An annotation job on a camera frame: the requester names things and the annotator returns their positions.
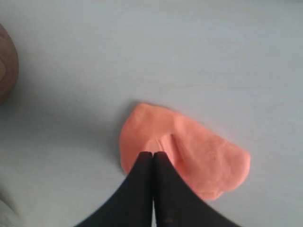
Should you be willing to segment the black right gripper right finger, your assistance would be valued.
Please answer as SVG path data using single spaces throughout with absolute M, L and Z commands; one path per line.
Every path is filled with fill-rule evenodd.
M 158 227 L 237 227 L 201 200 L 183 181 L 165 152 L 153 156 Z

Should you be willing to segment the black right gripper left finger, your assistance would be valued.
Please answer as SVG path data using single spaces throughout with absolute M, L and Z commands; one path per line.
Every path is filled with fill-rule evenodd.
M 153 209 L 153 155 L 141 152 L 115 193 L 79 227 L 150 227 Z

